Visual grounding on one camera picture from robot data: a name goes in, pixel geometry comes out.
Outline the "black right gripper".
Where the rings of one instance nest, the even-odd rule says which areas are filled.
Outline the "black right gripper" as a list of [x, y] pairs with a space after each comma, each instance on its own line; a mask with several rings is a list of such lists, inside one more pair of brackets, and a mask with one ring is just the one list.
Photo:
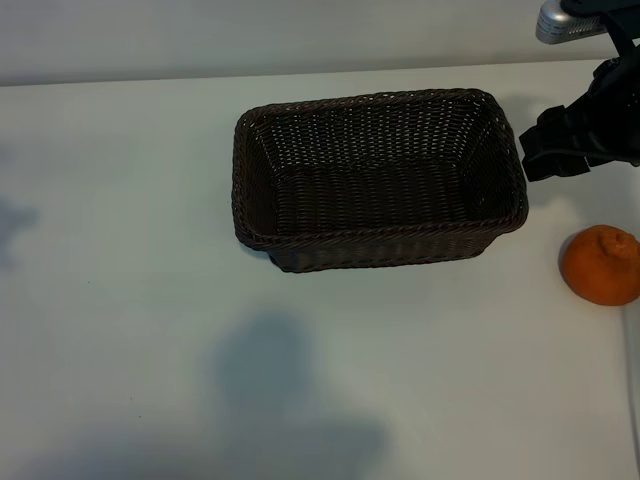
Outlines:
[[572, 106], [546, 109], [519, 140], [529, 182], [582, 175], [591, 170], [589, 164], [620, 161], [637, 166], [639, 58], [603, 62], [584, 95]]

